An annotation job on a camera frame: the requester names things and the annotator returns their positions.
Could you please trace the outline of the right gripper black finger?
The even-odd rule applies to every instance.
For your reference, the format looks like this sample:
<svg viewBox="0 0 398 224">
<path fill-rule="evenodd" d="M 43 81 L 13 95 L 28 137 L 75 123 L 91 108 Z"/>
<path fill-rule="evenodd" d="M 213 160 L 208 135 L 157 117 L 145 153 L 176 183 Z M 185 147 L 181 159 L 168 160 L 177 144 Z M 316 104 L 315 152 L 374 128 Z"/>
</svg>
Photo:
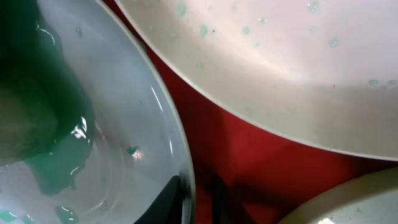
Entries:
<svg viewBox="0 0 398 224">
<path fill-rule="evenodd" d="M 181 224 L 182 204 L 181 178 L 175 175 L 134 224 Z"/>
</svg>

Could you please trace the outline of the light blue plate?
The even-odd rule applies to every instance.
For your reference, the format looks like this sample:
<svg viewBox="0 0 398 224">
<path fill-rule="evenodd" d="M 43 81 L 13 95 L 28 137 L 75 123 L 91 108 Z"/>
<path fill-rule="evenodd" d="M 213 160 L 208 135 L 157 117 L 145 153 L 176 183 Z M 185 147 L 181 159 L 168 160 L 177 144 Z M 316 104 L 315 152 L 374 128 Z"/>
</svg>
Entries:
<svg viewBox="0 0 398 224">
<path fill-rule="evenodd" d="M 182 223 L 193 223 L 187 140 L 145 49 L 103 1 L 37 3 L 89 99 L 94 129 L 1 165 L 1 222 L 135 223 L 177 175 Z"/>
<path fill-rule="evenodd" d="M 301 204 L 279 224 L 397 224 L 397 168 L 352 179 Z"/>
</svg>

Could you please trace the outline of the green yellow scrub sponge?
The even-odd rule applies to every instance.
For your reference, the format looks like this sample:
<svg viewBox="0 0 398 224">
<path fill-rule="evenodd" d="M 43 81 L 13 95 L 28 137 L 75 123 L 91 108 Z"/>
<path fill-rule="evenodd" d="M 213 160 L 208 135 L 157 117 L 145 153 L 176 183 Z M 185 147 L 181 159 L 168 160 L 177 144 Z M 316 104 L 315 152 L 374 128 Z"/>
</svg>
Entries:
<svg viewBox="0 0 398 224">
<path fill-rule="evenodd" d="M 37 1 L 1 1 L 1 165 L 42 154 L 94 113 Z"/>
</svg>

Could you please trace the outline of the white plate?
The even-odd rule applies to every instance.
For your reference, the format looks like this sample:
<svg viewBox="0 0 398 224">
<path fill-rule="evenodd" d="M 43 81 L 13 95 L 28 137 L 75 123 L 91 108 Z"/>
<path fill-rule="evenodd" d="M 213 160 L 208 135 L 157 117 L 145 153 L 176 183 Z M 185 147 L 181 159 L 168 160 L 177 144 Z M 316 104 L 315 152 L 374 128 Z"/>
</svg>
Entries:
<svg viewBox="0 0 398 224">
<path fill-rule="evenodd" d="M 150 48 L 270 133 L 397 159 L 397 0 L 118 0 Z"/>
</svg>

